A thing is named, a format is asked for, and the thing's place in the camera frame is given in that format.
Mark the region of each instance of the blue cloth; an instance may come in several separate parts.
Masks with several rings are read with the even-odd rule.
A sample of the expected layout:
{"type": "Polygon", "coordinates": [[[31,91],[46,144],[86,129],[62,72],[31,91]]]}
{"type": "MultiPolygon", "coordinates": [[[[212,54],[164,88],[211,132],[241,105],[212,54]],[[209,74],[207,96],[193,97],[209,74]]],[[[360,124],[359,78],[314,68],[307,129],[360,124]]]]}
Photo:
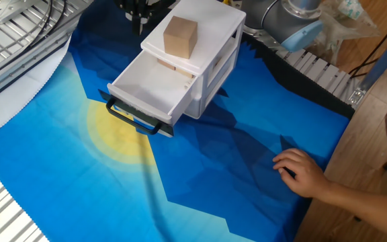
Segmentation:
{"type": "Polygon", "coordinates": [[[182,116],[173,138],[139,134],[90,100],[139,53],[144,37],[129,32],[96,1],[73,59],[0,129],[0,180],[17,203],[50,241],[292,241],[310,201],[271,159],[298,147],[324,169],[348,119],[281,87],[244,44],[199,120],[182,116]]]}

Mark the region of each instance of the human hand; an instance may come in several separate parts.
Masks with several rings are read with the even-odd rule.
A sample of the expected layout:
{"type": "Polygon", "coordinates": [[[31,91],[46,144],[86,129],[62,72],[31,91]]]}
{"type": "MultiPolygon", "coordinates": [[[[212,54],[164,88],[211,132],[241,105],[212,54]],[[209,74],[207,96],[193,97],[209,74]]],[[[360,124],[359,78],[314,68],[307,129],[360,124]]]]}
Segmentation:
{"type": "Polygon", "coordinates": [[[329,191],[331,182],[325,177],[316,162],[299,149],[287,149],[274,157],[274,169],[278,170],[289,189],[305,198],[319,198],[329,191]],[[293,178],[284,167],[292,170],[293,178]]]}

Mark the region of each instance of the plastic bag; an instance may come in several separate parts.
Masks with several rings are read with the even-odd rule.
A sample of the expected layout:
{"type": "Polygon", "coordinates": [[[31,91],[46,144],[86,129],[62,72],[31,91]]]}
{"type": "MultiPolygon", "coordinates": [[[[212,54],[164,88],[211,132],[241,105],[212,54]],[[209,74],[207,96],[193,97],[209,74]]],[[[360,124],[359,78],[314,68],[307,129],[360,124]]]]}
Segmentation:
{"type": "Polygon", "coordinates": [[[380,31],[358,0],[325,0],[319,6],[323,31],[307,48],[332,65],[343,40],[379,36],[380,31]]]}

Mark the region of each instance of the black drawer handle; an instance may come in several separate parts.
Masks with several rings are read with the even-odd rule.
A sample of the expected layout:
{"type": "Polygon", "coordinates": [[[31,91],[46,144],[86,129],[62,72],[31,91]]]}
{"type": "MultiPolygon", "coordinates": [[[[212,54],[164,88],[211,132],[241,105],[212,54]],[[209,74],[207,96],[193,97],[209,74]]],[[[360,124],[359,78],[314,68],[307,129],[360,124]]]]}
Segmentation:
{"type": "Polygon", "coordinates": [[[145,127],[145,126],[143,126],[143,125],[141,125],[141,124],[138,124],[138,123],[134,122],[133,120],[131,120],[131,119],[129,119],[129,118],[127,118],[127,117],[125,117],[125,116],[119,114],[119,113],[116,112],[115,110],[113,110],[113,109],[112,109],[112,106],[115,104],[115,102],[116,102],[116,99],[115,99],[114,97],[111,97],[111,98],[108,100],[107,105],[105,105],[106,108],[107,108],[107,110],[108,110],[108,112],[109,112],[111,115],[113,115],[113,116],[115,116],[115,117],[117,117],[117,118],[119,118],[119,119],[121,119],[121,120],[123,120],[123,121],[125,121],[125,122],[127,122],[127,123],[129,123],[129,124],[131,124],[131,125],[134,126],[135,128],[137,128],[137,129],[139,129],[139,130],[141,130],[141,131],[143,131],[143,132],[145,132],[145,133],[147,133],[147,134],[156,134],[156,133],[158,133],[159,129],[160,129],[161,126],[162,126],[162,123],[161,123],[161,122],[158,122],[158,123],[156,124],[156,126],[155,126],[153,129],[148,129],[147,127],[145,127]]]}

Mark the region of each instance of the white plastic drawer unit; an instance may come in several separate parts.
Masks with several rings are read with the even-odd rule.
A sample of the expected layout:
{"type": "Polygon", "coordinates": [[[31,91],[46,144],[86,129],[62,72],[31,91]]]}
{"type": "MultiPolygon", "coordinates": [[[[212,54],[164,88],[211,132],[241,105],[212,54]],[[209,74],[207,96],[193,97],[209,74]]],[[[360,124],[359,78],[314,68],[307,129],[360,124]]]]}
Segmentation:
{"type": "Polygon", "coordinates": [[[180,116],[199,118],[234,69],[244,21],[244,12],[216,0],[181,0],[141,43],[143,51],[107,85],[110,95],[101,93],[108,111],[145,133],[173,136],[180,116]],[[164,51],[163,32],[174,15],[198,22],[198,40],[190,59],[164,51]]]}

